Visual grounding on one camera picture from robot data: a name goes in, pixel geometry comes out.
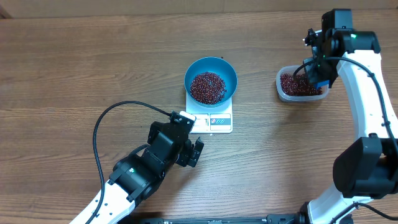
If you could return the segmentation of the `red adzuki beans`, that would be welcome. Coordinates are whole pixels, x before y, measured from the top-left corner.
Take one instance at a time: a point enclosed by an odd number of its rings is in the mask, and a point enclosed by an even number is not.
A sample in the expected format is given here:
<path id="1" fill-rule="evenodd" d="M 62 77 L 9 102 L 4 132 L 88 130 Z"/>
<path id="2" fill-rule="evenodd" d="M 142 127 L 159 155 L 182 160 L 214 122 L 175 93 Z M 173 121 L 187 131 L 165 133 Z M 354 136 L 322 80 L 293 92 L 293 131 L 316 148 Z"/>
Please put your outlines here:
<path id="1" fill-rule="evenodd" d="M 215 105 L 221 102 L 226 93 L 225 81 L 213 72 L 197 75 L 190 85 L 190 94 L 193 98 L 206 105 Z"/>

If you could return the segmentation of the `blue plastic measuring scoop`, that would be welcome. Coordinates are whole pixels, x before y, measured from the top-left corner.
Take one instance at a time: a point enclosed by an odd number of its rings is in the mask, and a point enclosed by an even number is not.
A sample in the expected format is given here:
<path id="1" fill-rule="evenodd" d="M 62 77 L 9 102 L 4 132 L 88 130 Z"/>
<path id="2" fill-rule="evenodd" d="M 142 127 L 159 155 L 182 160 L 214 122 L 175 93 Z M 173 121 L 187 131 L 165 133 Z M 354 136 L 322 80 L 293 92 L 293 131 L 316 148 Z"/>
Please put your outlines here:
<path id="1" fill-rule="evenodd" d="M 319 88 L 321 88 L 321 87 L 323 87 L 325 85 L 329 85 L 329 81 L 328 80 L 325 80 L 325 81 L 322 81 L 322 82 L 318 82 L 318 83 L 314 84 L 314 87 L 316 89 L 319 89 Z"/>

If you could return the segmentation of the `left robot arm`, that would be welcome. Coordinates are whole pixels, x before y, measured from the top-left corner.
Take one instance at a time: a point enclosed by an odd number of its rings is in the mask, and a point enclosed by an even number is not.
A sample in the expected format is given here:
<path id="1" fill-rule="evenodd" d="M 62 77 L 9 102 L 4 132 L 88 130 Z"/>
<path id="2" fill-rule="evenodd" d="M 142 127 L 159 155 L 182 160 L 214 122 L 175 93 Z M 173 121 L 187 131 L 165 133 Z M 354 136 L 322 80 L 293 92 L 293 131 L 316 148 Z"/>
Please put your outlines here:
<path id="1" fill-rule="evenodd" d="M 169 123 L 154 122 L 148 143 L 121 159 L 104 185 L 72 223 L 118 223 L 158 190 L 173 165 L 195 167 L 203 149 L 200 138 L 192 143 L 188 135 L 194 120 L 178 118 Z"/>

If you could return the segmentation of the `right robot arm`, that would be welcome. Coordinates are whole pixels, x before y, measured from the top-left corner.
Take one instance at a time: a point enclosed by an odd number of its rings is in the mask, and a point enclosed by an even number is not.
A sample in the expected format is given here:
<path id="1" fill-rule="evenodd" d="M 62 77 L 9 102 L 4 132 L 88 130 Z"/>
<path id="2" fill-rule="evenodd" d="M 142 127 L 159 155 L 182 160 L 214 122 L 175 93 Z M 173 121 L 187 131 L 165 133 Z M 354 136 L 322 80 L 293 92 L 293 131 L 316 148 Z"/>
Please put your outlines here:
<path id="1" fill-rule="evenodd" d="M 306 203 L 297 223 L 351 223 L 350 213 L 397 193 L 397 116 L 381 69 L 381 47 L 372 31 L 353 27 L 349 9 L 322 15 L 320 31 L 304 40 L 312 57 L 301 69 L 314 85 L 342 79 L 351 108 L 355 139 L 333 163 L 333 183 Z"/>

